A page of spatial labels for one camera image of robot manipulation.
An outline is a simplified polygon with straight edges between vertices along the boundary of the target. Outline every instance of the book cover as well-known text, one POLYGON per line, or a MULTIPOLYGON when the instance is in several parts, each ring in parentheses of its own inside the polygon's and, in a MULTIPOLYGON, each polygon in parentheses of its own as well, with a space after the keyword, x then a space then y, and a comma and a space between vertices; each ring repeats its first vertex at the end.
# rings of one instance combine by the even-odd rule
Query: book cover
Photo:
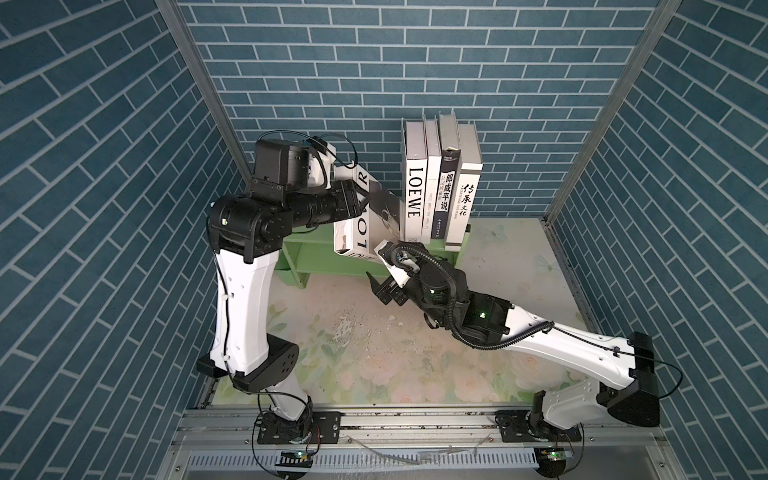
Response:
POLYGON ((437 186, 440 181, 440 161, 442 159, 437 120, 424 120, 424 135, 427 142, 427 180, 424 188, 422 243, 429 245, 432 240, 432 220, 435 215, 437 186))
POLYGON ((384 240, 396 242, 400 238, 402 202, 359 165, 336 170, 336 179, 350 178, 359 188, 358 200, 362 201, 367 192, 369 202, 359 217, 333 223, 333 250, 344 257, 381 263, 373 249, 384 240))
POLYGON ((402 122, 402 193, 404 211, 402 219, 402 240, 420 242, 424 220, 424 189, 427 174, 427 147, 423 121, 402 122))
POLYGON ((445 238, 448 226, 448 210, 451 207, 453 184, 455 181, 458 159, 461 156, 461 143, 458 138, 458 125, 454 115, 440 115, 438 124, 442 159, 437 185, 435 214, 432 216, 432 238, 445 238))
POLYGON ((456 182, 453 187, 453 199, 448 217, 448 227, 445 234, 445 249, 458 252, 462 248, 464 232, 472 212, 472 203, 482 172, 482 157, 475 125, 461 124, 458 126, 458 139, 462 145, 462 157, 458 161, 456 182))

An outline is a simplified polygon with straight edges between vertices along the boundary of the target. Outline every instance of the green shelf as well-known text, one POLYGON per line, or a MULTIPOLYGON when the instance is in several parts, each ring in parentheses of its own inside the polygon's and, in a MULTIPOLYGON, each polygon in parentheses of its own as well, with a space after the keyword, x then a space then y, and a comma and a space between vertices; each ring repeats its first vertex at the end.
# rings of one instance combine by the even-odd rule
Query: green shelf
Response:
MULTIPOLYGON (((465 233, 462 250, 459 252, 445 251, 444 240, 433 240, 427 249, 432 254, 458 265, 468 238, 469 233, 465 233)), ((306 286, 311 273, 364 276, 367 271, 373 276, 389 276, 386 267, 380 263, 342 257, 334 252, 332 224, 320 225, 312 232, 294 233, 285 237, 275 270, 285 284, 299 288, 306 286)))

